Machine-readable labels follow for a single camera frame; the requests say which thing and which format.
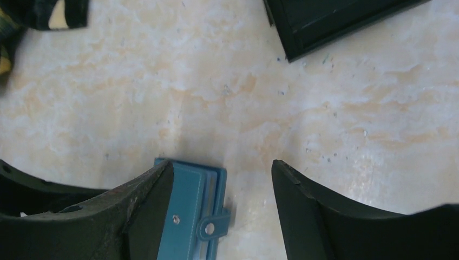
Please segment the black card box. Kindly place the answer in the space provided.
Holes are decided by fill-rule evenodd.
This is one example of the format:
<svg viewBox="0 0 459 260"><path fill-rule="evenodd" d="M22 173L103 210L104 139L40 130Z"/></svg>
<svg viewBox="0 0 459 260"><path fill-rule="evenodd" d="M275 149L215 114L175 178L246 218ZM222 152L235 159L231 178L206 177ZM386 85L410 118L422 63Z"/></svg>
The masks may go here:
<svg viewBox="0 0 459 260"><path fill-rule="evenodd" d="M266 0L289 62L347 34L423 4L420 0Z"/></svg>

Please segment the yellow black plaid cloth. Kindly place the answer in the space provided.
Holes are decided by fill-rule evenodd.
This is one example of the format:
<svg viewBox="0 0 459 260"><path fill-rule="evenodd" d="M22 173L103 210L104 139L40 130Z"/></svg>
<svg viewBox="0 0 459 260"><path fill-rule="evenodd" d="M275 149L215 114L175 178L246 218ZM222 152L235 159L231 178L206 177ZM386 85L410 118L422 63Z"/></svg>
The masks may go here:
<svg viewBox="0 0 459 260"><path fill-rule="evenodd" d="M23 26L1 9L1 75L10 72L12 69L12 54L10 54L11 50L8 50L7 44L23 28Z"/></svg>

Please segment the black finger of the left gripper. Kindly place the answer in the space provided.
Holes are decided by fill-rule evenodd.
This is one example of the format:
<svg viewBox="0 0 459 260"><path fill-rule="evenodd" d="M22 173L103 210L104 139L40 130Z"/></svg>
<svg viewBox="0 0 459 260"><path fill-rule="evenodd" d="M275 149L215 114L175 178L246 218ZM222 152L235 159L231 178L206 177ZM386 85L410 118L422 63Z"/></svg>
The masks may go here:
<svg viewBox="0 0 459 260"><path fill-rule="evenodd" d="M106 192L46 181L22 172L1 160L1 213L19 217L59 212Z"/></svg>

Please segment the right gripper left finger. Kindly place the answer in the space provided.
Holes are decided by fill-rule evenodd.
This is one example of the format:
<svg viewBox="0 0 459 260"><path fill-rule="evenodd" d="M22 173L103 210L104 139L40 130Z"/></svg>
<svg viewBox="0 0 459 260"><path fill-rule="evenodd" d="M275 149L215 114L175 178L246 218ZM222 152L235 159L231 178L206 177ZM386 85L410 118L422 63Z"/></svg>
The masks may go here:
<svg viewBox="0 0 459 260"><path fill-rule="evenodd" d="M163 161L59 212L1 213L1 259L156 259L173 180Z"/></svg>

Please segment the black floral plush blanket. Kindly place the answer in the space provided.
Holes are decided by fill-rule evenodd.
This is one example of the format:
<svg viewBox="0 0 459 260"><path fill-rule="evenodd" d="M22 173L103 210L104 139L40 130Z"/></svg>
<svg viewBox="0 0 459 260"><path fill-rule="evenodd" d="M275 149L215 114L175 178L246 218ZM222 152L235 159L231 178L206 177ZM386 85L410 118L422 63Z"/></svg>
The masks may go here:
<svg viewBox="0 0 459 260"><path fill-rule="evenodd" d="M1 1L1 10L27 28L67 30L88 24L89 0Z"/></svg>

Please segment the blue card holder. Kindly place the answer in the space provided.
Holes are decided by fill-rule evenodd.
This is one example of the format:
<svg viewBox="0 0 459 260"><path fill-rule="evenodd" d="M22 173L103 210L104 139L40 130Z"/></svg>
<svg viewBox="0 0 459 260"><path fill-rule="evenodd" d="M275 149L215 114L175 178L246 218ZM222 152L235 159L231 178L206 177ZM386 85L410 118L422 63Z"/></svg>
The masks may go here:
<svg viewBox="0 0 459 260"><path fill-rule="evenodd" d="M171 160L173 189L158 259L216 259L231 212L224 208L224 168Z"/></svg>

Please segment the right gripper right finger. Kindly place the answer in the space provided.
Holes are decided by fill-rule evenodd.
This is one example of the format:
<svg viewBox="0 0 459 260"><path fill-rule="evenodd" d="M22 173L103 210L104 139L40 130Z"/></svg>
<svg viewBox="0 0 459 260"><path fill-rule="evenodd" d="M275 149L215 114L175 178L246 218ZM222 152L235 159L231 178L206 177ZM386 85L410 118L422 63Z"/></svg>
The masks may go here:
<svg viewBox="0 0 459 260"><path fill-rule="evenodd" d="M272 182L288 259L458 259L458 205L413 214L341 195L282 160Z"/></svg>

